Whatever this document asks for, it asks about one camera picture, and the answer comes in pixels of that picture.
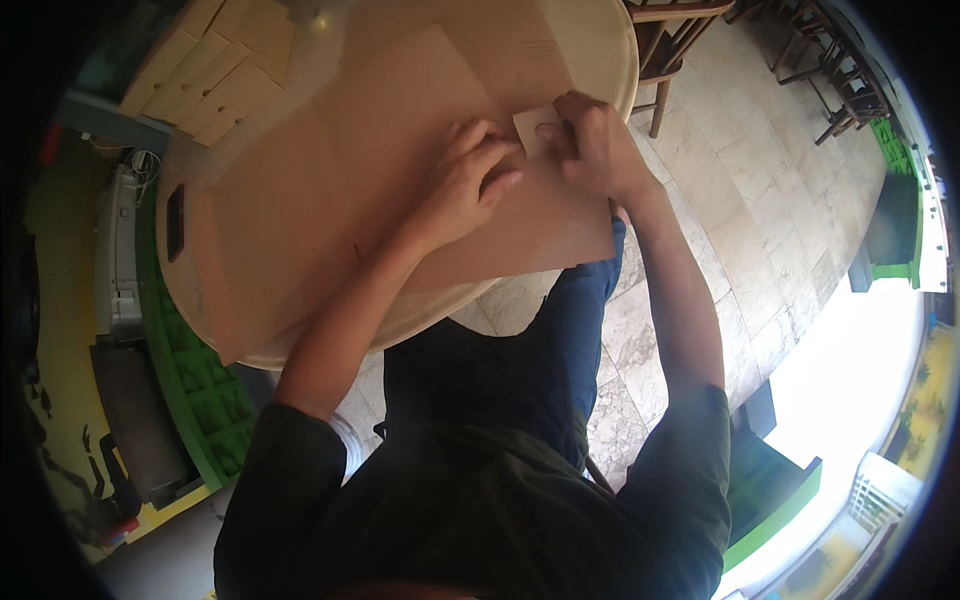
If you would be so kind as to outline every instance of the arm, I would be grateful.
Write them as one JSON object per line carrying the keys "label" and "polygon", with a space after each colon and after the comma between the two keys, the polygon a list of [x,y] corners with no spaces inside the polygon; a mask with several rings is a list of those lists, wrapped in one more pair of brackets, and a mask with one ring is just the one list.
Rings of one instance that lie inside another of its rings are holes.
{"label": "arm", "polygon": [[564,176],[613,199],[634,224],[671,395],[705,384],[723,389],[723,348],[713,299],[666,190],[613,107],[578,92],[561,96],[554,105],[576,137],[548,124],[537,131],[557,148]]}
{"label": "arm", "polygon": [[616,111],[577,92],[554,104],[576,138],[556,126],[538,133],[557,147],[564,176],[612,198],[634,223],[670,396],[617,493],[656,540],[658,559],[637,566],[639,593],[709,597],[731,523],[730,413],[713,301],[663,186]]}
{"label": "arm", "polygon": [[499,138],[491,121],[451,124],[433,192],[318,311],[290,352],[275,402],[330,420],[407,277],[429,253],[486,223],[522,178],[520,171],[509,171],[481,193],[484,177],[516,149]]}

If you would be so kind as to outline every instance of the cardboard sheet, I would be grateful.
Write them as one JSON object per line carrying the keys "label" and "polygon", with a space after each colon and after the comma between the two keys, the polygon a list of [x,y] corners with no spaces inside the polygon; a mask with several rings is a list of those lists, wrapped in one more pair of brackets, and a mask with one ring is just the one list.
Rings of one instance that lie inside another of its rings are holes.
{"label": "cardboard sheet", "polygon": [[433,23],[508,116],[546,106],[573,88],[537,0],[366,0],[350,15],[343,63]]}
{"label": "cardboard sheet", "polygon": [[[535,0],[507,4],[536,8]],[[503,18],[510,22],[509,16]],[[481,40],[464,33],[456,19],[451,27],[463,43]],[[504,42],[513,48],[512,59],[495,53],[511,65],[500,83],[489,67],[488,81],[481,81],[466,57],[476,60],[482,48],[472,42],[474,47],[461,54],[463,48],[451,43],[443,25],[391,36],[258,139],[202,196],[204,206],[197,207],[187,236],[195,245],[204,312],[225,364],[255,352],[316,310],[394,229],[423,197],[424,179],[450,121],[481,115],[516,138],[512,113],[504,107],[543,106],[568,89],[562,58],[558,68],[542,72],[559,69],[563,81],[509,85],[507,80],[529,73],[540,60],[528,60],[540,53],[524,50],[523,34],[517,30],[519,42]],[[485,47],[492,44],[482,41]],[[488,89],[501,90],[503,97],[493,97]],[[529,99],[511,91],[517,89],[526,90]],[[524,169],[527,177],[504,198],[491,222],[428,256],[404,292],[613,255],[605,199],[566,185],[548,156]]]}
{"label": "cardboard sheet", "polygon": [[520,143],[527,157],[536,158],[550,151],[550,144],[537,134],[537,126],[542,123],[561,125],[563,120],[553,105],[534,108],[514,115],[516,134],[520,136]]}
{"label": "cardboard sheet", "polygon": [[224,363],[313,312],[410,209],[450,121],[474,114],[497,116],[433,26],[374,53],[257,140],[201,200],[211,208],[194,227],[216,240],[215,252],[198,241],[197,258]]}

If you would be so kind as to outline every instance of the forearm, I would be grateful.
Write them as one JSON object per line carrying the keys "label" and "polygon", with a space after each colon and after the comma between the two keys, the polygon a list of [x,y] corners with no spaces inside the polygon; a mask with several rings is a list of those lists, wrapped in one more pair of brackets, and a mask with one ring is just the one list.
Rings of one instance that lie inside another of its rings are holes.
{"label": "forearm", "polygon": [[287,359],[275,401],[330,420],[347,395],[383,316],[429,252],[399,230],[314,316]]}
{"label": "forearm", "polygon": [[723,388],[723,347],[713,298],[666,190],[652,180],[625,196],[614,200],[626,208],[640,245],[667,386]]}

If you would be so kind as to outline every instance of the blue jeans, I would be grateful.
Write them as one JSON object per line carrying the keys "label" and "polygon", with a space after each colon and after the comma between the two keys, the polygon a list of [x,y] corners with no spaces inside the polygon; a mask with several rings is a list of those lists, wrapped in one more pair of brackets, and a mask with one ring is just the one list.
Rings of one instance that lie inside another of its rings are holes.
{"label": "blue jeans", "polygon": [[388,434],[438,422],[520,429],[582,468],[604,306],[620,277],[625,233],[614,217],[615,256],[565,269],[520,334],[490,337],[444,319],[388,348]]}

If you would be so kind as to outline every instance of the black phone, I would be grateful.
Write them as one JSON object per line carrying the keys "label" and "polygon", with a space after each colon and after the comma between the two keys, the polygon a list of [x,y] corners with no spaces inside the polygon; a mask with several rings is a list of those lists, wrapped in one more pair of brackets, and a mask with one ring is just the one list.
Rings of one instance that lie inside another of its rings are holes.
{"label": "black phone", "polygon": [[183,184],[167,200],[167,262],[183,252]]}

